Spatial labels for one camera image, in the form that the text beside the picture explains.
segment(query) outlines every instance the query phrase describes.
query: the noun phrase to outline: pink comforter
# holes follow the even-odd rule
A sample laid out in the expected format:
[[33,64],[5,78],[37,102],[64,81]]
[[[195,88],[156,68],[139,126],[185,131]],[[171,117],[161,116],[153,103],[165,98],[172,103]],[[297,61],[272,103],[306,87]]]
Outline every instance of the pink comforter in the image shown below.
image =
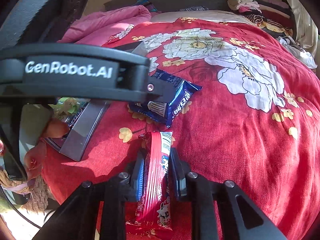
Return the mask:
[[129,25],[150,19],[151,14],[143,5],[95,12],[75,21],[59,42],[102,46],[110,36],[125,31]]

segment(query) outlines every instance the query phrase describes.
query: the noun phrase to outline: red snack package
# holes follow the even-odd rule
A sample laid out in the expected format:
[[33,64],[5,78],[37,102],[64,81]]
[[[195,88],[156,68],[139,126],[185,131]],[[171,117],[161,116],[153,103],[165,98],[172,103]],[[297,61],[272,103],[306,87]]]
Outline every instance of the red snack package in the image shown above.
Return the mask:
[[168,185],[172,132],[148,132],[140,136],[146,142],[143,193],[135,220],[126,222],[126,232],[140,236],[172,237]]

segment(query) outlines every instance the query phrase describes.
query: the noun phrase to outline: snack wrapper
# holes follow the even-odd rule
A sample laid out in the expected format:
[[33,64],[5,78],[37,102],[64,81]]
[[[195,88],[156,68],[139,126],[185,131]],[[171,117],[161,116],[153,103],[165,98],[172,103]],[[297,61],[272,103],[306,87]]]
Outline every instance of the snack wrapper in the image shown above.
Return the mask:
[[167,127],[170,127],[172,120],[189,101],[192,94],[201,90],[202,86],[192,84],[183,78],[171,75],[160,69],[157,69],[152,76],[174,85],[176,89],[174,99],[170,103],[154,101],[147,103],[129,103],[129,108],[132,111],[144,114],[156,122],[164,123]]
[[146,141],[148,152],[145,158],[143,191],[137,205],[136,218],[126,222],[126,231],[170,240],[172,227],[168,172],[172,132],[148,132],[140,137]]

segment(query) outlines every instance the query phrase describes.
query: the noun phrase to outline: flower center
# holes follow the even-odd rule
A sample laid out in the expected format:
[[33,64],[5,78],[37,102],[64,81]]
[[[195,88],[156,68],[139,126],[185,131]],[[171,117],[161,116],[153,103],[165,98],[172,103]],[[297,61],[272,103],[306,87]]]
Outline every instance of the flower center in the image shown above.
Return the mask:
[[203,49],[207,47],[207,44],[202,41],[195,41],[191,44],[191,47],[195,49]]
[[248,78],[255,80],[254,76],[252,76],[250,71],[244,65],[239,65],[239,70],[242,72],[243,75],[246,75]]

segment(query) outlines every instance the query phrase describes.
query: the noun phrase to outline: black cable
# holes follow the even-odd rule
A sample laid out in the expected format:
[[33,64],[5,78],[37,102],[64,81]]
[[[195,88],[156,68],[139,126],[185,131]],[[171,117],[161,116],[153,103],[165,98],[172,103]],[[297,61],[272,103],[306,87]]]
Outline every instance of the black cable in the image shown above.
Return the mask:
[[46,218],[47,218],[52,212],[54,212],[54,211],[55,211],[55,209],[52,209],[52,210],[50,210],[50,211],[45,215],[44,220],[43,220],[43,223],[45,223]]
[[10,199],[7,197],[7,195],[4,193],[4,190],[3,188],[0,186],[0,191],[1,193],[3,194],[4,196],[4,199],[7,201],[7,203],[9,204],[9,206],[15,211],[18,213],[19,216],[21,216],[25,221],[29,222],[31,225],[35,226],[36,228],[39,228],[41,229],[40,226],[38,226],[37,224],[35,224],[34,222],[30,221],[29,219],[27,219],[24,215],[22,215],[18,209],[16,209],[16,207],[11,203]]

